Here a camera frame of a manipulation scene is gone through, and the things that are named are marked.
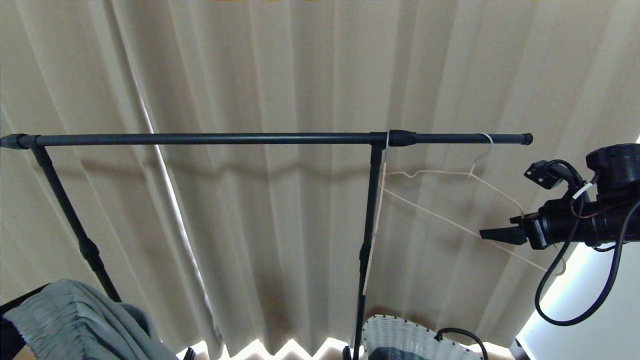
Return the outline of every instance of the white wall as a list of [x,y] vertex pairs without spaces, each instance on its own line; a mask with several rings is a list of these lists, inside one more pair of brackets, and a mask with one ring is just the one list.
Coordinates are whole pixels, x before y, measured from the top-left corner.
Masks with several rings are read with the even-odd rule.
[[[583,245],[568,260],[567,272],[543,299],[551,318],[567,320],[596,299],[609,273],[612,252]],[[623,248],[618,278],[602,307],[584,322],[558,327],[534,312],[518,340],[532,360],[640,359],[640,243]]]

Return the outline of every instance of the beige curtain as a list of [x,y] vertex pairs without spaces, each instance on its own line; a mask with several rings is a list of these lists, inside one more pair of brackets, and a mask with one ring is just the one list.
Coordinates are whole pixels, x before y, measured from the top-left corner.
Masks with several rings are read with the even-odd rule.
[[[476,174],[534,211],[522,173],[640,134],[636,1],[0,3],[2,134],[523,133]],[[466,171],[486,145],[391,148],[388,169]],[[51,156],[123,299],[171,348],[353,335],[369,148],[75,147]],[[99,285],[31,154],[2,151],[3,301]],[[465,178],[388,188],[470,229],[516,208]],[[367,313],[509,345],[542,271],[385,196]],[[546,267],[553,249],[510,248]]]

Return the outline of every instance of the white hanger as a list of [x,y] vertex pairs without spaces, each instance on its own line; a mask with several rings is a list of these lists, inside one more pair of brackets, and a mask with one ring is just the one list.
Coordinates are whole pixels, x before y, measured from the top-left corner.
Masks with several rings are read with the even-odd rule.
[[[400,196],[400,195],[398,195],[398,194],[396,194],[394,192],[389,191],[388,189],[385,188],[385,183],[386,183],[387,176],[402,174],[402,175],[404,175],[406,177],[414,178],[418,174],[429,172],[429,173],[436,173],[436,174],[448,174],[448,175],[471,177],[471,178],[475,179],[476,181],[479,181],[481,184],[487,186],[491,190],[493,190],[493,191],[497,192],[498,194],[502,195],[503,197],[507,198],[509,201],[511,201],[515,206],[518,207],[518,210],[520,211],[520,216],[524,217],[524,210],[523,210],[522,206],[516,200],[514,200],[513,198],[511,198],[509,195],[505,194],[504,192],[498,190],[495,186],[491,185],[490,183],[487,183],[486,181],[482,180],[480,177],[477,177],[473,173],[473,171],[474,171],[474,169],[476,167],[476,163],[478,162],[478,160],[480,160],[483,157],[489,155],[489,153],[493,149],[493,138],[491,138],[491,136],[489,134],[485,134],[485,133],[479,133],[479,134],[485,135],[489,139],[491,145],[490,145],[490,147],[489,147],[489,149],[487,150],[486,153],[478,156],[474,160],[473,164],[471,165],[471,169],[468,172],[443,171],[443,170],[420,170],[420,171],[416,171],[416,173],[414,173],[413,175],[409,175],[404,171],[396,171],[396,172],[387,173],[387,151],[388,151],[388,148],[389,148],[389,132],[387,132],[387,147],[385,148],[385,153],[384,153],[384,157],[383,157],[383,164],[382,164],[382,181],[381,181],[381,184],[380,184],[380,199],[378,201],[378,208],[376,209],[376,219],[374,221],[373,234],[372,234],[372,238],[371,238],[371,251],[369,253],[369,265],[367,266],[367,273],[365,275],[364,288],[362,290],[362,295],[365,295],[367,293],[367,285],[369,283],[369,272],[371,271],[371,259],[373,258],[373,249],[374,249],[374,245],[375,245],[375,242],[376,242],[376,237],[378,235],[378,226],[380,224],[380,212],[381,212],[380,210],[382,208],[382,202],[383,202],[383,197],[384,197],[385,193],[387,193],[387,194],[389,194],[389,195],[391,195],[391,196],[393,196],[393,197],[395,197],[395,198],[397,198],[397,199],[399,199],[401,201],[404,201],[405,203],[407,203],[407,204],[409,204],[409,205],[411,205],[411,206],[413,206],[413,207],[415,207],[415,208],[417,208],[419,210],[422,210],[422,211],[424,211],[426,213],[429,213],[429,214],[431,214],[431,215],[433,215],[433,216],[435,216],[435,217],[437,217],[437,218],[439,218],[441,220],[444,220],[444,221],[450,223],[451,225],[453,225],[455,227],[458,227],[461,230],[464,230],[464,231],[476,236],[477,238],[482,239],[480,234],[476,233],[475,231],[469,230],[466,227],[464,227],[462,225],[459,225],[456,222],[454,222],[452,220],[449,220],[448,218],[443,217],[442,215],[438,215],[438,214],[434,213],[433,211],[425,209],[422,206],[419,206],[418,204],[414,204],[413,202],[405,199],[404,197],[402,197],[402,196]],[[525,261],[526,263],[528,263],[528,264],[530,264],[530,265],[532,265],[532,266],[534,266],[536,268],[539,268],[542,271],[545,271],[545,272],[547,271],[546,268],[534,263],[533,261],[531,261],[531,260],[529,260],[529,259],[527,259],[527,258],[525,258],[523,256],[520,256],[520,255],[516,254],[515,252],[513,252],[513,251],[511,251],[509,249],[506,249],[506,248],[500,246],[495,241],[486,240],[486,239],[482,239],[482,240],[486,241],[490,245],[493,245],[493,246],[499,248],[500,250],[508,252],[509,254],[515,256],[516,258],[521,259],[522,261]],[[566,261],[564,260],[564,257],[563,257],[562,258],[562,269],[559,272],[553,273],[552,275],[560,276],[560,275],[564,274],[565,270],[566,270]]]

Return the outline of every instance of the light under curtain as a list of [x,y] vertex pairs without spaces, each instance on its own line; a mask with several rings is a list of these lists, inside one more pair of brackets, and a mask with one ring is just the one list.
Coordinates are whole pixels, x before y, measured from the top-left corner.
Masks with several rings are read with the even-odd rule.
[[[529,184],[530,163],[562,158],[587,174],[587,152],[640,133],[639,8],[3,1],[1,132],[530,132],[532,145],[496,146],[474,170],[528,212],[562,191]],[[392,148],[387,171],[467,172],[485,150]],[[148,312],[173,350],[205,340],[215,358],[222,344],[234,355],[259,339],[275,353],[295,339],[313,354],[329,337],[353,336],[367,146],[50,154],[121,296]],[[1,159],[1,300],[61,278],[99,288],[30,154]],[[518,214],[465,177],[394,176],[385,187],[469,229]],[[543,272],[384,196],[365,316],[510,345]],[[508,249],[542,267],[555,256]]]

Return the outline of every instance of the gray towel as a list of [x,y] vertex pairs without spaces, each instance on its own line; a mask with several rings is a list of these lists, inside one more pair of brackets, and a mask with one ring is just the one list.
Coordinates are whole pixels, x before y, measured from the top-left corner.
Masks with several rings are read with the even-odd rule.
[[141,310],[77,281],[52,282],[4,318],[38,360],[176,360]]

